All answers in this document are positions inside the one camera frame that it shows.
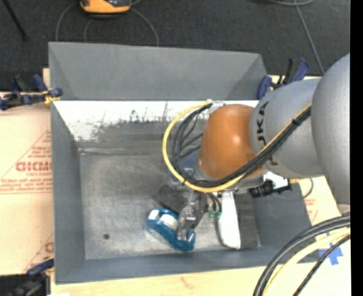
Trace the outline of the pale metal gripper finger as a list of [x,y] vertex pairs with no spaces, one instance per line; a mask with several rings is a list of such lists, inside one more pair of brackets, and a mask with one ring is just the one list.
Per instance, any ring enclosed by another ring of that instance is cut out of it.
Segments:
[[177,239],[190,242],[193,237],[193,230],[196,225],[197,216],[192,207],[185,207],[179,214]]

